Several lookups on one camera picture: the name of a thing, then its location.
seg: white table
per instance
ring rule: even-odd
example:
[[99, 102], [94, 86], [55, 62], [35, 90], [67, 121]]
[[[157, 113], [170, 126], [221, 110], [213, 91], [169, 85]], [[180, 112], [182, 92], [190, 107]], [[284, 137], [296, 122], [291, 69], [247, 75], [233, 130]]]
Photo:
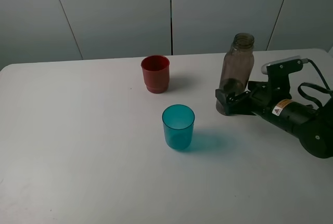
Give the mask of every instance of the white table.
[[[295, 55], [333, 85], [333, 59], [318, 49], [255, 52], [251, 80], [267, 80], [262, 64]], [[218, 114], [223, 57], [169, 57], [170, 90], [160, 95], [145, 88], [142, 58], [6, 67], [0, 223], [331, 223], [333, 159], [260, 117]], [[290, 81], [302, 103], [301, 82], [322, 84], [309, 64]], [[187, 152], [164, 142], [161, 114], [175, 103], [196, 114]]]

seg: warning label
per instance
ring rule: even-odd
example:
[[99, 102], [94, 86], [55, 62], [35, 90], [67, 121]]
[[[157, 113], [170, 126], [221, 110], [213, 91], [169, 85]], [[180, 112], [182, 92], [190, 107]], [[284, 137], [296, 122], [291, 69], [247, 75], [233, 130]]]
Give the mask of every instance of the warning label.
[[290, 104], [292, 102], [293, 101], [290, 99], [281, 100], [276, 106], [274, 106], [272, 113], [276, 116], [280, 116], [284, 107], [286, 107], [288, 104]]

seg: black cable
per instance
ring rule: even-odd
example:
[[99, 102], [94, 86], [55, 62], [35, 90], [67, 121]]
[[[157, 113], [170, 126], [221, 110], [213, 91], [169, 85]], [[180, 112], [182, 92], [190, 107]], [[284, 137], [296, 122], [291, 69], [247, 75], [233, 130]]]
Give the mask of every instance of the black cable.
[[319, 74], [319, 76], [321, 77], [326, 89], [328, 90], [328, 93], [330, 94], [331, 97], [333, 97], [333, 91], [331, 91], [331, 89], [329, 88], [324, 76], [322, 75], [321, 71], [319, 70], [318, 66], [311, 60], [308, 59], [309, 63], [311, 63], [311, 65], [314, 67], [314, 69], [316, 69], [317, 73]]

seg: red cup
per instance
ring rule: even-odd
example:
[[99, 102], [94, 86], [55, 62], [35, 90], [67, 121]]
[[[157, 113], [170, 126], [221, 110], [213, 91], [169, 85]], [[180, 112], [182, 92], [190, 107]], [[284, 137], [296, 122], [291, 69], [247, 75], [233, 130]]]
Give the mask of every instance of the red cup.
[[170, 74], [170, 61], [162, 55], [145, 58], [141, 62], [144, 81], [151, 93], [163, 93], [168, 89]]

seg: teal plastic cup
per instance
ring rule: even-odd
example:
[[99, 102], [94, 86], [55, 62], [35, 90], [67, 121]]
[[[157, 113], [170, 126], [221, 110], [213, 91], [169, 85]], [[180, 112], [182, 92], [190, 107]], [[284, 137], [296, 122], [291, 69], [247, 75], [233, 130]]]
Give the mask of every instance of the teal plastic cup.
[[165, 141], [175, 150], [184, 150], [190, 144], [195, 115], [190, 107], [175, 104], [162, 114]]

